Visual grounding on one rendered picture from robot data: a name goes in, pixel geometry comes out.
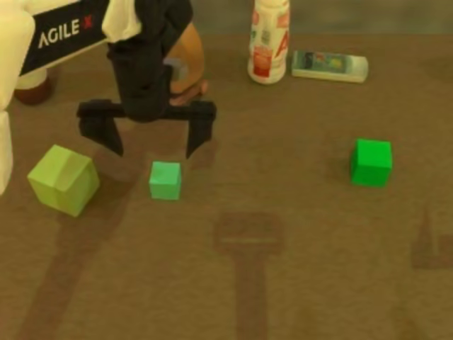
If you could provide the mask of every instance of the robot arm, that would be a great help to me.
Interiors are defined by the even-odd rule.
[[[13,169],[13,150],[9,116],[6,112],[28,46],[35,32],[33,17],[16,0],[0,4],[0,195],[6,190]]]

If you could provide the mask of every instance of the green cube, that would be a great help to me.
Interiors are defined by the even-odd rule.
[[[181,165],[154,161],[149,176],[151,197],[157,200],[178,200],[181,190]]]
[[[54,145],[27,176],[38,200],[73,217],[80,215],[99,188],[93,161]]]
[[[391,143],[358,139],[351,157],[351,180],[359,186],[384,187],[392,168]]]

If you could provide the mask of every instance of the red and white bottle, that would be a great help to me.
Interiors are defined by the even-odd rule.
[[[286,73],[289,0],[255,0],[248,74],[260,84],[277,83]]]

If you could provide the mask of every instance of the bright green cube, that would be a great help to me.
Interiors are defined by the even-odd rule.
[[[154,161],[149,176],[151,197],[157,200],[178,200],[181,190],[181,165]]]
[[[351,180],[359,186],[384,187],[392,168],[391,143],[358,139],[351,157]]]
[[[81,214],[99,188],[93,161],[54,145],[27,176],[38,200],[73,217]]]

